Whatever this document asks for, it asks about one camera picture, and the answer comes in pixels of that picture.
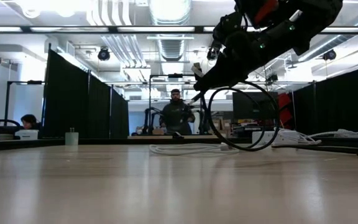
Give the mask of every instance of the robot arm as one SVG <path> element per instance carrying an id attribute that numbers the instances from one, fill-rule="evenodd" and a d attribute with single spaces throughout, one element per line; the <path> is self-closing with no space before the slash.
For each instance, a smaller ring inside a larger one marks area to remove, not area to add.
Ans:
<path id="1" fill-rule="evenodd" d="M 312 37 L 334 22 L 342 8 L 342 0 L 235 0 L 235 12 L 221 18 L 213 38 L 226 48 L 219 53 L 216 65 L 194 89 L 234 86 L 248 74 L 293 49 L 297 55 L 309 50 Z M 255 29 L 241 27 L 242 18 L 249 18 Z"/>

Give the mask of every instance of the ceiling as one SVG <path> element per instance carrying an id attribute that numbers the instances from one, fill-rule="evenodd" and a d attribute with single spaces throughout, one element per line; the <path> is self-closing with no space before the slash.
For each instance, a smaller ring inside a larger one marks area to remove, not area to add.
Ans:
<path id="1" fill-rule="evenodd" d="M 23 15 L 22 9 L 19 5 L 12 1 L 0 0 L 0 25 L 33 25 L 33 26 L 88 26 L 87 21 L 87 6 L 86 2 L 90 0 L 66 0 L 67 4 L 75 2 L 76 9 L 73 16 L 62 17 L 53 11 L 42 11 L 40 16 L 29 19 Z M 129 18 L 133 25 L 152 25 L 149 5 L 147 0 L 131 0 L 129 4 Z M 188 25 L 191 26 L 215 26 L 221 16 L 229 14 L 233 11 L 233 0 L 192 0 L 190 18 Z M 340 15 L 337 17 L 333 26 L 354 26 L 358 23 L 358 0 L 344 1 L 344 6 Z M 158 74 L 163 72 L 161 67 L 161 59 L 158 53 L 157 41 L 147 39 L 149 35 L 136 35 L 139 48 L 142 51 L 145 61 L 151 67 L 151 73 Z M 29 52 L 25 54 L 36 54 L 40 60 L 45 60 L 47 55 L 45 53 L 45 41 L 52 35 L 40 34 L 0 34 L 0 45 L 21 45 Z M 97 53 L 100 47 L 106 46 L 100 35 L 91 34 L 57 34 L 54 35 L 59 43 L 69 42 L 75 47 L 75 55 L 83 63 L 98 72 L 100 77 L 106 81 L 123 81 L 123 76 L 120 75 L 121 62 L 117 57 L 112 56 L 106 62 L 99 61 Z M 191 70 L 191 66 L 195 62 L 200 62 L 203 71 L 213 66 L 213 63 L 208 63 L 206 60 L 206 52 L 211 44 L 212 37 L 206 34 L 192 35 L 194 39 L 186 40 L 183 61 L 188 63 L 181 63 L 178 67 L 177 73 L 186 73 Z M 335 37 L 335 35 L 317 35 L 311 41 L 311 51 L 322 46 L 325 42 Z M 358 65 L 358 36 L 335 46 L 334 50 L 337 53 L 337 58 L 333 61 L 312 59 L 307 62 L 299 63 L 298 57 L 292 50 L 272 60 L 264 68 L 259 68 L 254 73 L 249 75 L 249 80 L 264 81 L 265 72 L 275 72 L 279 81 L 312 81 L 321 80 L 330 75 L 340 74 L 349 68 L 354 68 Z M 23 52 L 0 52 L 6 59 L 23 58 Z M 174 64 L 164 65 L 165 67 L 174 67 Z M 163 86 L 156 88 L 163 91 Z M 127 90 L 139 94 L 140 88 L 132 88 Z"/>

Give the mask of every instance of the black partition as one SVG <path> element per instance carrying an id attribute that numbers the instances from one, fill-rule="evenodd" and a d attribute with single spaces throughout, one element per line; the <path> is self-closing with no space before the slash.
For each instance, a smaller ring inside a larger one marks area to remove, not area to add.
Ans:
<path id="1" fill-rule="evenodd" d="M 45 74 L 43 137 L 62 138 L 70 128 L 87 137 L 88 73 L 49 50 Z"/>
<path id="2" fill-rule="evenodd" d="M 109 138 L 111 87 L 90 75 L 87 138 Z"/>
<path id="3" fill-rule="evenodd" d="M 110 138 L 127 138 L 129 135 L 128 102 L 111 89 Z"/>
<path id="4" fill-rule="evenodd" d="M 293 102 L 301 133 L 358 131 L 358 70 L 294 91 Z"/>

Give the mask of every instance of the ventilation duct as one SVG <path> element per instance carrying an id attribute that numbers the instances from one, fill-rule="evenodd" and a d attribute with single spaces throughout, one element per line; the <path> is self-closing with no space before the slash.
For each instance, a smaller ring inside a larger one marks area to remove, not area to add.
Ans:
<path id="1" fill-rule="evenodd" d="M 320 45 L 319 47 L 315 48 L 314 50 L 308 52 L 304 56 L 299 58 L 300 62 L 305 62 L 311 60 L 319 55 L 324 54 L 325 52 L 337 47 L 340 44 L 345 43 L 346 41 L 352 39 L 356 35 L 337 35 L 334 38 L 328 40 L 326 43 Z"/>
<path id="2" fill-rule="evenodd" d="M 149 0 L 149 8 L 154 25 L 185 26 L 188 25 L 190 17 L 191 0 Z M 160 34 L 158 36 L 169 39 L 185 35 Z M 182 58 L 185 40 L 157 40 L 157 43 L 162 60 L 175 62 Z"/>

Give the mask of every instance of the man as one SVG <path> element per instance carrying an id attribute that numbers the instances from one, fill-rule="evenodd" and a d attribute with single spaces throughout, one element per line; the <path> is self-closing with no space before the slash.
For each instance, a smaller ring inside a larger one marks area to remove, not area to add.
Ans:
<path id="1" fill-rule="evenodd" d="M 171 102 L 164 107 L 160 117 L 161 127 L 167 127 L 167 133 L 179 132 L 181 135 L 192 134 L 189 122 L 193 123 L 195 117 L 191 110 L 180 98 L 180 91 L 171 91 Z"/>

